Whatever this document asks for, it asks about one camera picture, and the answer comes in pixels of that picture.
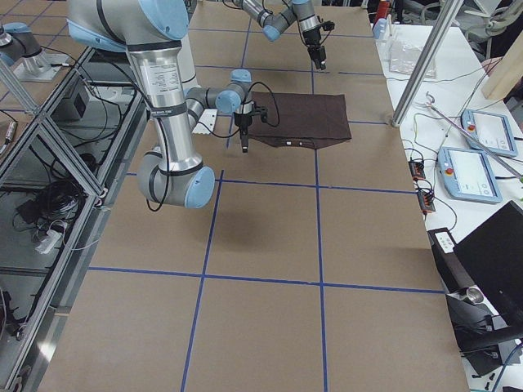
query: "black monitor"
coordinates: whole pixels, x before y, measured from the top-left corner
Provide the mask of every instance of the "black monitor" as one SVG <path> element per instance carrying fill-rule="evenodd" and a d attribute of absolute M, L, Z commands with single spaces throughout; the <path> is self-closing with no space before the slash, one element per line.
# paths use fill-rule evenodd
<path fill-rule="evenodd" d="M 523 324 L 523 209 L 505 204 L 454 252 L 505 322 Z"/>

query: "white power adapter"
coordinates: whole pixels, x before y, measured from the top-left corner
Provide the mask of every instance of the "white power adapter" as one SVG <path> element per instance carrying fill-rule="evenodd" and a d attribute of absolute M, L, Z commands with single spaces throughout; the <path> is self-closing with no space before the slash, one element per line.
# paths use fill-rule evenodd
<path fill-rule="evenodd" d="M 56 244 L 60 241 L 62 238 L 62 235 L 65 233 L 65 229 L 67 229 L 67 223 L 65 223 L 62 220 L 58 220 L 51 224 L 51 227 L 49 227 L 49 230 L 46 232 L 45 237 L 40 241 L 40 244 L 35 248 L 36 252 L 46 255 L 51 251 L 52 248 L 56 246 Z"/>

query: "light blue cap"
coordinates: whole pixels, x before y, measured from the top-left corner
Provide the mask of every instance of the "light blue cap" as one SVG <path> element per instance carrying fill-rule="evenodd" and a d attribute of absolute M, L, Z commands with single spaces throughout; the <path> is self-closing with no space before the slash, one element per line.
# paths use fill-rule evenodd
<path fill-rule="evenodd" d="M 230 71 L 230 80 L 232 82 L 245 82 L 250 83 L 253 81 L 251 78 L 251 73 L 248 72 L 246 69 L 235 69 L 234 71 Z"/>
<path fill-rule="evenodd" d="M 279 30 L 276 27 L 269 26 L 269 25 L 267 25 L 263 28 L 263 33 L 265 34 L 267 39 L 271 42 L 277 40 L 279 38 L 279 36 L 281 35 L 281 33 L 279 32 Z"/>
<path fill-rule="evenodd" d="M 31 29 L 22 22 L 8 23 L 3 26 L 7 33 L 30 33 Z"/>
<path fill-rule="evenodd" d="M 140 0 L 149 22 L 166 38 L 181 40 L 189 29 L 189 16 L 183 0 Z"/>
<path fill-rule="evenodd" d="M 185 207 L 201 208 L 209 203 L 214 190 L 214 171 L 204 166 L 194 175 L 187 189 Z"/>
<path fill-rule="evenodd" d="M 15 63 L 15 61 L 11 57 L 6 55 L 5 53 L 2 53 L 1 51 L 0 60 L 3 60 L 3 62 L 6 63 L 8 67 L 11 67 Z"/>
<path fill-rule="evenodd" d="M 241 103 L 238 93 L 232 90 L 224 90 L 216 97 L 216 109 L 225 114 L 232 114 Z"/>
<path fill-rule="evenodd" d="M 104 51 L 125 52 L 125 45 L 86 29 L 72 20 L 67 19 L 67 23 L 69 25 L 69 35 L 73 40 Z"/>

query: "white desk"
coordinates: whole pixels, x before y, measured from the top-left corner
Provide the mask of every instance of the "white desk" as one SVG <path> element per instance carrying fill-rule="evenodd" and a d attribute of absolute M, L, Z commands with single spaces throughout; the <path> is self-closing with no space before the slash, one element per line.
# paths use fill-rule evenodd
<path fill-rule="evenodd" d="M 408 26 L 408 25 L 396 25 L 393 26 L 393 33 L 395 39 L 401 40 L 413 45 L 422 46 L 427 40 L 428 34 L 431 31 L 429 26 Z M 391 101 L 394 107 L 405 89 L 407 84 L 404 80 L 393 80 L 395 79 L 408 79 L 408 75 L 401 73 L 392 73 L 389 71 L 389 62 L 384 60 L 382 56 L 382 67 L 383 73 L 387 77 L 387 86 L 391 95 Z M 472 71 L 474 73 L 458 78 L 452 82 L 434 82 L 442 79 L 453 79 L 457 76 L 469 74 Z M 481 64 L 469 47 L 467 40 L 458 28 L 451 28 L 445 38 L 439 52 L 436 55 L 436 78 L 426 78 L 426 82 L 422 84 L 418 94 L 416 95 L 415 102 L 424 103 L 426 102 L 425 94 L 430 92 L 435 98 L 435 105 L 443 113 L 448 116 L 457 116 L 463 107 L 463 104 L 467 98 L 471 95 L 477 82 L 485 75 L 485 72 L 481 69 Z M 480 88 L 477 89 L 476 94 L 473 96 L 470 104 L 467 106 L 468 109 L 480 109 L 486 105 L 493 104 L 495 101 L 487 100 L 481 93 L 481 86 L 485 84 L 488 77 L 485 78 Z M 488 109 L 490 112 L 497 114 L 505 114 L 509 117 L 514 136 L 522 136 L 521 130 L 517 126 L 516 122 L 510 115 L 507 107 L 503 102 L 494 103 Z M 430 109 L 423 108 L 422 105 L 413 105 L 410 108 L 408 115 L 401 124 L 400 131 L 401 136 L 404 139 L 405 148 L 412 147 L 411 142 L 414 141 L 414 115 L 415 114 L 426 114 L 432 117 L 439 117 L 437 114 L 432 112 Z M 418 124 L 418 136 L 416 141 L 430 149 L 438 150 L 442 144 L 444 146 L 463 147 L 468 148 L 466 141 L 458 134 L 454 129 L 451 129 L 448 133 L 448 137 L 445 138 L 445 133 L 449 130 L 449 124 L 445 120 L 434 120 L 423 116 L 416 116 L 416 122 Z M 520 151 L 518 159 L 522 159 L 523 154 L 523 143 L 517 142 L 517 147 Z M 435 154 L 429 149 L 425 149 L 420 145 L 414 145 L 415 149 L 418 149 L 425 159 L 435 158 Z M 407 157 L 410 156 L 410 150 L 406 150 Z M 518 171 L 523 171 L 523 163 L 515 161 L 508 161 Z M 490 159 L 491 166 L 496 176 L 511 176 L 504 168 L 498 165 L 496 162 Z M 499 204 L 484 204 L 484 203 L 472 203 L 464 202 L 451 199 L 447 194 L 440 177 L 440 174 L 434 170 L 435 161 L 425 162 L 425 172 L 427 179 L 434 184 L 436 178 L 436 197 L 441 198 L 447 202 L 457 213 L 458 221 L 452 234 L 456 241 L 461 241 L 469 233 L 471 233 L 478 225 L 484 222 L 492 214 L 494 214 L 501 206 L 503 206 L 509 200 L 515 200 L 521 204 L 521 198 L 523 197 L 523 189 L 521 183 L 518 180 L 499 180 L 499 188 L 503 195 L 503 202 Z M 427 230 L 436 229 L 440 227 L 451 227 L 454 224 L 454 214 L 442 203 L 435 201 L 436 212 L 429 214 L 426 220 Z M 467 379 L 472 389 L 483 390 L 488 380 L 488 376 L 484 376 L 482 379 L 473 379 L 471 374 L 474 374 L 470 363 L 467 360 L 463 360 L 463 365 L 467 371 Z M 507 368 L 503 375 L 503 379 L 498 386 L 498 391 L 502 390 L 503 385 L 510 385 L 514 387 L 523 388 L 523 366 L 510 366 Z"/>

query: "folded cloth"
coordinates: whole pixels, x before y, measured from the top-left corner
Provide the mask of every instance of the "folded cloth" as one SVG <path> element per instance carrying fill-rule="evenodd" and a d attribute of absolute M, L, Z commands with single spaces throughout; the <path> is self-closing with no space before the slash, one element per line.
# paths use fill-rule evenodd
<path fill-rule="evenodd" d="M 257 106 L 268 108 L 269 123 L 277 123 L 275 102 L 266 92 L 253 92 Z M 345 96 L 275 93 L 279 125 L 271 127 L 255 117 L 249 137 L 274 147 L 321 149 L 352 138 Z"/>

